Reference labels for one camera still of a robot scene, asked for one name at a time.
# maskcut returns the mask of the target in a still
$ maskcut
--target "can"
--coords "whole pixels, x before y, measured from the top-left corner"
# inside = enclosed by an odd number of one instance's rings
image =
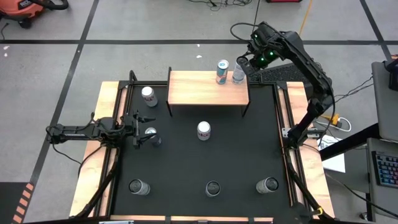
[[[210,124],[206,121],[202,121],[198,124],[198,138],[202,141],[206,141],[210,138]]]
[[[265,193],[276,191],[278,189],[278,186],[279,186],[278,181],[275,178],[268,177],[264,180],[260,180],[256,184],[256,190],[260,194],[265,194]]]
[[[223,59],[220,60],[217,63],[217,76],[216,76],[216,82],[218,84],[224,84],[226,83],[226,76],[228,74],[228,66],[229,63],[227,60]]]
[[[132,194],[147,195],[150,192],[150,186],[140,179],[134,179],[129,184],[129,190]]]
[[[220,193],[220,191],[221,191],[221,186],[217,181],[212,180],[206,184],[205,192],[207,197],[215,197]]]
[[[149,141],[154,145],[154,146],[159,146],[162,143],[162,139],[160,138],[159,134],[156,132],[155,128],[147,128],[145,130],[145,134],[156,134],[155,136],[152,136]]]
[[[238,57],[235,62],[234,73],[232,74],[232,82],[234,84],[241,84],[244,80],[245,73],[242,66],[248,61],[246,57]]]
[[[154,89],[149,86],[145,86],[141,90],[141,95],[148,106],[153,107],[157,105],[157,98],[155,96]]]

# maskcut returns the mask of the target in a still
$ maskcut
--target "gray concrete floor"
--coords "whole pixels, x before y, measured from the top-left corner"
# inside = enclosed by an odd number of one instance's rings
[[[6,40],[80,40],[94,0],[69,0],[66,11],[48,11],[29,30],[6,22]],[[398,40],[395,0],[366,1],[385,40]],[[267,21],[279,30],[299,31],[309,0],[268,4],[253,0],[245,7],[228,6],[213,12],[203,3],[183,0],[99,0],[88,40],[182,40],[233,37],[236,22]],[[249,38],[250,27],[236,27]],[[359,0],[314,0],[303,40],[377,40]],[[0,43],[0,181],[28,182],[42,146],[44,127],[50,124],[77,44]],[[306,45],[307,52],[333,79],[336,94],[343,94],[371,76],[371,62],[386,59],[380,45]],[[392,54],[398,46],[389,45]],[[166,80],[174,70],[213,70],[225,58],[232,62],[245,53],[244,44],[103,44],[84,45],[59,122],[85,124],[95,109],[100,84],[125,80],[133,69],[140,80]],[[376,122],[374,92],[368,88],[337,104],[336,112],[348,118],[346,138]],[[58,148],[82,160],[85,143],[67,142]],[[77,180],[77,164],[49,150],[25,222],[67,218]],[[329,182],[338,218],[360,221],[365,203]],[[398,223],[377,216],[378,223]]]

